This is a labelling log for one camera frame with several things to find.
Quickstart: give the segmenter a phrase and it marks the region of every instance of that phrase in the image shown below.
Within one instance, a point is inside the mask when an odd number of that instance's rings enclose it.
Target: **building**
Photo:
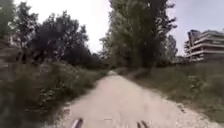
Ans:
[[[190,61],[224,58],[224,33],[207,30],[188,32],[185,42],[186,57]]]

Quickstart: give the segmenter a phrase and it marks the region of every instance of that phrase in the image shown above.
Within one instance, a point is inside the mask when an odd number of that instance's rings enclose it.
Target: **dirt path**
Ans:
[[[178,107],[159,94],[143,89],[121,76],[99,81],[90,94],[69,106],[59,128],[71,128],[82,117],[82,128],[137,128],[144,120],[150,128],[220,128],[196,112]]]

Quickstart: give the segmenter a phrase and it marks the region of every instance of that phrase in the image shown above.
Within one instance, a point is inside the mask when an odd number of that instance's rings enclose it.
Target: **foliage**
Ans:
[[[162,59],[168,62],[175,61],[177,48],[176,48],[176,40],[172,35],[169,35],[167,39],[163,42],[163,56]]]
[[[66,11],[51,14],[42,24],[31,7],[22,2],[16,8],[14,41],[22,48],[20,61],[40,64],[48,61],[65,61],[74,66],[101,68],[101,58],[92,54],[86,44],[86,27],[73,20]]]
[[[10,23],[14,18],[13,0],[0,0],[0,39],[11,33]]]
[[[35,127],[35,122],[46,121],[63,103],[93,88],[103,75],[57,63],[1,68],[0,126]]]
[[[161,56],[161,42],[174,28],[168,0],[111,0],[110,29],[103,56],[113,66],[150,67]]]
[[[21,2],[16,7],[15,21],[13,27],[15,29],[14,42],[20,48],[26,48],[27,44],[35,36],[37,29],[37,14],[31,13],[31,7],[26,2]]]
[[[57,17],[52,14],[43,22],[32,40],[31,47],[53,59],[61,60],[66,56],[71,57],[71,54],[74,57],[77,55],[74,59],[77,62],[71,63],[78,63],[83,61],[80,59],[91,55],[86,41],[88,37],[85,26],[80,26],[77,20],[71,19],[67,12],[63,12]]]
[[[168,98],[201,109],[211,120],[224,123],[223,62],[153,69],[136,78],[141,85],[158,89]]]

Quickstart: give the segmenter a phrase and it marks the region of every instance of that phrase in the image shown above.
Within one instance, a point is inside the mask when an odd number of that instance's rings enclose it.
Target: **bush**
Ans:
[[[45,121],[66,101],[93,88],[105,74],[57,63],[15,64],[0,71],[0,127],[12,128]]]
[[[224,123],[223,76],[223,63],[210,62],[152,69],[150,75],[141,75],[135,80],[164,92],[172,100],[197,107],[210,119]]]

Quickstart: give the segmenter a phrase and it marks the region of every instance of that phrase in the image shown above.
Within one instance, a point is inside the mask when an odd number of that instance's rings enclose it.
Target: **ground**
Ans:
[[[103,78],[93,91],[66,109],[69,113],[58,122],[59,128],[71,128],[78,118],[84,120],[82,128],[137,128],[141,120],[150,128],[221,128],[203,115],[118,75]]]

